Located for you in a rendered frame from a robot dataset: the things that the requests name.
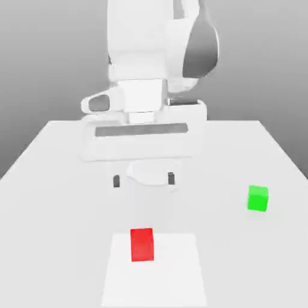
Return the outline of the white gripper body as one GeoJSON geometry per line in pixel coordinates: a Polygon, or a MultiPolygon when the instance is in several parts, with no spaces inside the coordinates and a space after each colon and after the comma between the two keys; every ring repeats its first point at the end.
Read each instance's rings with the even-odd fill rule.
{"type": "Polygon", "coordinates": [[[128,124],[84,117],[80,156],[87,162],[181,158],[194,154],[194,124],[187,120],[128,124]]]}

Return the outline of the small red cube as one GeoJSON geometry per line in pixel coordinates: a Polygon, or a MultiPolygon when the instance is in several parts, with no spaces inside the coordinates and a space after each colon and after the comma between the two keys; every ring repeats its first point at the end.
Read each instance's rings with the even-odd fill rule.
{"type": "Polygon", "coordinates": [[[153,229],[131,229],[131,261],[154,260],[153,229]]]}

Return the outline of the small green cube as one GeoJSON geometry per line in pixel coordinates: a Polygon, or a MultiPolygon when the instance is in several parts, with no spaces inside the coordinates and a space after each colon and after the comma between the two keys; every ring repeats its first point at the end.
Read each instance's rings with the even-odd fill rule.
{"type": "Polygon", "coordinates": [[[248,189],[247,209],[265,212],[268,204],[268,188],[250,185],[248,189]]]}

